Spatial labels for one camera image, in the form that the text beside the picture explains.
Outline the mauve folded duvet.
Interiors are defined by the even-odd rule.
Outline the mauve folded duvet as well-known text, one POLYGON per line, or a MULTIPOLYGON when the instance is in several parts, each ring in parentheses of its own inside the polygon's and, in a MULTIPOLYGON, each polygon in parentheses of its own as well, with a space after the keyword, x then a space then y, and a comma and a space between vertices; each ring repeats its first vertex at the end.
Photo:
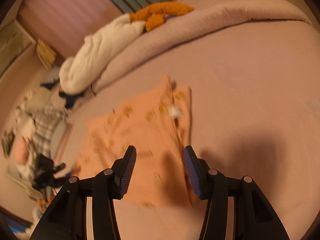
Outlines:
POLYGON ((94 93, 118 80, 145 61, 204 35, 249 21, 302 21, 310 19, 286 0, 180 0, 195 9, 170 18, 143 34, 114 57, 91 86, 94 93))

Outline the wall shelf unit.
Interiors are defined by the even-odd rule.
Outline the wall shelf unit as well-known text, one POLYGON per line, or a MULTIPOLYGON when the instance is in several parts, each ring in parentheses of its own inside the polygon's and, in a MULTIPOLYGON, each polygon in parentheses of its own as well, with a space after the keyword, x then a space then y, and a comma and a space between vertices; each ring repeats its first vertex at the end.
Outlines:
POLYGON ((1 29, 1 76, 25 51, 35 48, 36 41, 13 20, 1 29))

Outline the peach printed baby garment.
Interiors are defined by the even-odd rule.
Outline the peach printed baby garment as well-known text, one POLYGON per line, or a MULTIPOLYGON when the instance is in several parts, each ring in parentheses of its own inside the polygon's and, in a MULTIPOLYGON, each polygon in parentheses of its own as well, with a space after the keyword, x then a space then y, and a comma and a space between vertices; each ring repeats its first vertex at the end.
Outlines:
POLYGON ((165 76, 155 88, 87 122, 74 174, 93 177, 132 145, 137 160, 125 201, 144 207, 191 206, 196 197, 183 164, 190 129, 190 88, 174 87, 165 76))

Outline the dark navy garment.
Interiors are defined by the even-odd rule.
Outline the dark navy garment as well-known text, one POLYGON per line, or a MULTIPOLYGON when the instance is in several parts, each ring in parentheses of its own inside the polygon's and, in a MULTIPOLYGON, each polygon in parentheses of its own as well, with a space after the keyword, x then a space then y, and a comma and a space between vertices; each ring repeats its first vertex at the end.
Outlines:
POLYGON ((78 100, 79 98, 82 98, 84 96, 84 92, 80 93, 80 94, 74 94, 74 95, 69 95, 66 94, 64 91, 59 90, 59 97, 65 99, 65 109, 72 109, 76 100, 78 100))

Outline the stack of yellow books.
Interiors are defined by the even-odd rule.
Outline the stack of yellow books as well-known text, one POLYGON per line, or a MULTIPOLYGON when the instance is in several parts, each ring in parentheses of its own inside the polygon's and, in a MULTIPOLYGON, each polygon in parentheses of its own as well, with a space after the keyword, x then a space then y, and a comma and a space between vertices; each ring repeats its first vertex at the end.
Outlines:
POLYGON ((36 52, 43 65, 50 69, 55 62, 56 52, 41 39, 37 40, 36 52))

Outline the pink window curtain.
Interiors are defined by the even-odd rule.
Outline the pink window curtain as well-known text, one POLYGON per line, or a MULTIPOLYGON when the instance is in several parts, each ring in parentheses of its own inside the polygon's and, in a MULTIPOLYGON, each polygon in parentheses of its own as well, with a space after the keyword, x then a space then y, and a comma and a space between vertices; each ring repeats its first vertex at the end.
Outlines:
POLYGON ((121 14, 111 0, 23 0, 17 20, 33 38, 69 57, 87 35, 121 14))

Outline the orange plush goose feet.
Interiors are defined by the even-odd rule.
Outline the orange plush goose feet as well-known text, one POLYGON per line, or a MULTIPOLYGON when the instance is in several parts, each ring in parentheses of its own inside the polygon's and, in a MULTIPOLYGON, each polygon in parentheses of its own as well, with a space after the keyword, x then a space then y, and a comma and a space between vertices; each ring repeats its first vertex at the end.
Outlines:
POLYGON ((182 16, 193 10, 195 10, 194 7, 180 2, 160 2, 148 5, 135 13, 130 13, 129 17, 131 22, 144 21, 145 29, 149 32, 163 25, 167 16, 182 16))

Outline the pink small garment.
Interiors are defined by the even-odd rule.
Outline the pink small garment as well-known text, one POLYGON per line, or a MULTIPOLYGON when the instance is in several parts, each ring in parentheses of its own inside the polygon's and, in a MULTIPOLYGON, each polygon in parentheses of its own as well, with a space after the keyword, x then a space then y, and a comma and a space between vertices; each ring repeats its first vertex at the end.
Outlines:
POLYGON ((27 163, 28 157, 29 157, 29 139, 25 137, 18 137, 15 140, 14 145, 14 159, 16 163, 20 165, 25 165, 27 163))

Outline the plaid grey cloth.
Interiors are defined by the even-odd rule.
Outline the plaid grey cloth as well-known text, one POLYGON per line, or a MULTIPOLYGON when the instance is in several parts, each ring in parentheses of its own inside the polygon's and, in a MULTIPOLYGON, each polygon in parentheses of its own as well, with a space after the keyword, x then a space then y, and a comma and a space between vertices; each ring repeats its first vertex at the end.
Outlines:
POLYGON ((68 128, 65 112, 44 107, 32 114, 34 131, 31 141, 38 154, 54 159, 68 128))

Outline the white plush goose body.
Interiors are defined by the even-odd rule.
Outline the white plush goose body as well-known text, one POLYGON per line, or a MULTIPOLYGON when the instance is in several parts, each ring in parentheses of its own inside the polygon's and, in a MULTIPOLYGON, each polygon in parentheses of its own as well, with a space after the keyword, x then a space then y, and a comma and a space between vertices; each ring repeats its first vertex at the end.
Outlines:
POLYGON ((61 65, 62 90, 69 95, 85 91, 108 63, 143 33, 144 26, 145 21, 132 22, 129 14, 123 14, 87 35, 76 55, 68 57, 61 65))

